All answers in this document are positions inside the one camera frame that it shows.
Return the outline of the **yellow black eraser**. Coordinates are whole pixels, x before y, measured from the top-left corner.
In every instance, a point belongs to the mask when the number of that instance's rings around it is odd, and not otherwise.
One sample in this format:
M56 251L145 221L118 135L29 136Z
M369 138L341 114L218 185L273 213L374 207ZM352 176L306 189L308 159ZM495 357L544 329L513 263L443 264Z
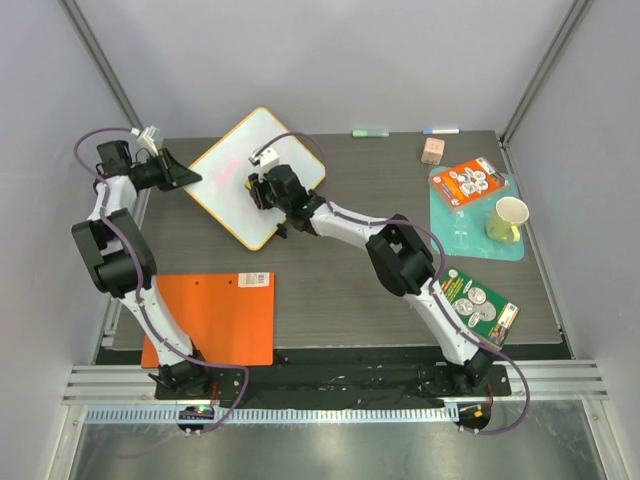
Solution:
M259 174L251 173L248 176L245 187L248 190L249 195L253 200L255 206L259 210L264 210L266 208L264 182L260 179Z

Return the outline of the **yellow framed whiteboard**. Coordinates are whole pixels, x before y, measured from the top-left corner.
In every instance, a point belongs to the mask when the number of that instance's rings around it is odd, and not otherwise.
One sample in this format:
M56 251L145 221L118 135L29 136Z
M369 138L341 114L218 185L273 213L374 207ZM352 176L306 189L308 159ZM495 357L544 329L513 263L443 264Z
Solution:
M190 166L202 180L187 186L187 193L251 251L265 245L285 214L255 206L245 187L248 176L270 169L254 167L248 158L287 131L268 109L258 107ZM269 147L278 153L278 165L290 165L304 187L314 189L324 180L324 164L297 138L288 136Z

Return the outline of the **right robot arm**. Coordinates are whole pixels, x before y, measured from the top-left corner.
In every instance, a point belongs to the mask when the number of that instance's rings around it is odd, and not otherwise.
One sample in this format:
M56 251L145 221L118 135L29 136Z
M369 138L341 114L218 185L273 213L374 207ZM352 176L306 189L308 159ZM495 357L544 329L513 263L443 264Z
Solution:
M435 336L455 389L472 395L486 385L494 355L447 300L439 284L444 270L434 268L416 225L402 215L384 219L340 209L305 189L288 165L250 174L247 188L258 209L280 210L296 230L365 251L380 284L406 300Z

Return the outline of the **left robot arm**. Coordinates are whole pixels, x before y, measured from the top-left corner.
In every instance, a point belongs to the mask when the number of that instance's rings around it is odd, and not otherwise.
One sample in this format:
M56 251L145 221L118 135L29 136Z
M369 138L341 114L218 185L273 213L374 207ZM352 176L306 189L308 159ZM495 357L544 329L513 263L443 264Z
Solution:
M178 325L157 283L157 265L131 209L138 193L153 187L163 192L202 180L161 148L135 162L129 144L116 140L97 146L100 162L97 200L89 218L72 227L72 236L97 289L118 300L138 320L157 357L151 378L166 390L205 397L213 375L193 340Z

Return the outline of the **green marker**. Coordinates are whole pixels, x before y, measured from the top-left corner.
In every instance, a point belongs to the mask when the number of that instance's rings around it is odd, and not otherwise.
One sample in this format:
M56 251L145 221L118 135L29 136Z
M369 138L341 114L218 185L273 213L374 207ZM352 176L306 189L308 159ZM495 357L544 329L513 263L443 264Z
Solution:
M386 130L354 129L353 138L388 138L389 132Z

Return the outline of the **orange plastic board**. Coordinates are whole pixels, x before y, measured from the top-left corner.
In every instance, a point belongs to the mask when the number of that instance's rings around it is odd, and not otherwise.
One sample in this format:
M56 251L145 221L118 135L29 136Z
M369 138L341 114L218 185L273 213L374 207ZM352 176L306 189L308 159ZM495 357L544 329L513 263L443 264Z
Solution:
M172 274L144 289L154 327L161 306L191 339L204 360L216 364L270 366L274 356L275 275L271 272Z

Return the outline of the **blue white marker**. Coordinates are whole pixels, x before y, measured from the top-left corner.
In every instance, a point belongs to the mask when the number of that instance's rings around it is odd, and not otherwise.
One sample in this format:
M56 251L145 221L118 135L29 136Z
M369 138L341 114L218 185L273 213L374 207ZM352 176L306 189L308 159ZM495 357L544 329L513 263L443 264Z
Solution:
M424 129L422 130L424 135L457 135L460 133L458 128L450 129Z

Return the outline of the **pink cube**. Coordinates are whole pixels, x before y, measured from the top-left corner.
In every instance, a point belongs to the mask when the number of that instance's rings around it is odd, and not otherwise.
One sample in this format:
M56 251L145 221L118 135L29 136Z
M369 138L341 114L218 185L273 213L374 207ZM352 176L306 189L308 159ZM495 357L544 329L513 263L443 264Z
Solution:
M427 137L421 154L421 162L429 165L439 165L445 150L445 141Z

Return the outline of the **orange toy box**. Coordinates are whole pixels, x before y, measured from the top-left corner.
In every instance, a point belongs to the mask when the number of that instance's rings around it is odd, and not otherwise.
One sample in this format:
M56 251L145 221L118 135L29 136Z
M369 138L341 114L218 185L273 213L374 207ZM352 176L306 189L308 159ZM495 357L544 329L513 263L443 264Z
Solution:
M504 192L510 181L482 156L434 172L429 177L429 184L443 204L455 211Z

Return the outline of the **teal silicone mat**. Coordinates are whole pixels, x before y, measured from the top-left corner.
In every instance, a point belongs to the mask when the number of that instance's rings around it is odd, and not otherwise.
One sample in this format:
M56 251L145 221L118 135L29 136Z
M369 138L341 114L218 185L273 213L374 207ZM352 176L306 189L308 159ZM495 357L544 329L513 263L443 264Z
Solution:
M460 256L487 260L521 261L524 241L509 245L491 240L485 232L486 222L496 202L505 196L519 197L511 175L504 173L509 187L463 210L452 211L437 192L430 190L430 231L438 238L447 256Z

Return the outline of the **yellow-green paper cup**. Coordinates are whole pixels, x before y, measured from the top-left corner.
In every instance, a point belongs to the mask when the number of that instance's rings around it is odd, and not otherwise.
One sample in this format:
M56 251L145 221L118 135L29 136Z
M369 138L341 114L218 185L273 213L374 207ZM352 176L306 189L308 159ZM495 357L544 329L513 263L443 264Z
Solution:
M487 236L497 242L515 245L521 240L520 228L529 219L529 208L519 198L499 199L485 225Z

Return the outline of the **green packaged book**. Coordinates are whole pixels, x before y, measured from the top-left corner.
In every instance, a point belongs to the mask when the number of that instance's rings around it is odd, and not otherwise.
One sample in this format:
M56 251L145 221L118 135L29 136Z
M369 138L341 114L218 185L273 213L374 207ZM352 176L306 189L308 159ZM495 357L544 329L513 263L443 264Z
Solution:
M440 285L465 325L482 341L501 350L520 307L459 269L449 268Z

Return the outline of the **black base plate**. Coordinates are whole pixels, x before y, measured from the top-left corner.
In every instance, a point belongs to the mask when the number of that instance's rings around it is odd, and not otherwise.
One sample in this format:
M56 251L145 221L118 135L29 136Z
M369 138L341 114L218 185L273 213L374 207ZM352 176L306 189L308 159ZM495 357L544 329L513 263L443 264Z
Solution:
M279 349L269 366L214 369L204 387L162 386L156 374L137 365L102 365L87 379L114 398L187 400L212 394L223 405L239 399L244 408L352 408L512 393L503 365L495 363L479 379L466 380L461 368L448 365L432 347Z

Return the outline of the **aluminium frame rail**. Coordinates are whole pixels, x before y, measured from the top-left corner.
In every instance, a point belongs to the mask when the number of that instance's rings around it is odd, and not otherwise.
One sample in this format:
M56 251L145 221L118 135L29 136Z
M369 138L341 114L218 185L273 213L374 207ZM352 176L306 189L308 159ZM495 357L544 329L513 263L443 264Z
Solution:
M593 360L532 360L517 363L534 401L603 400L608 392Z

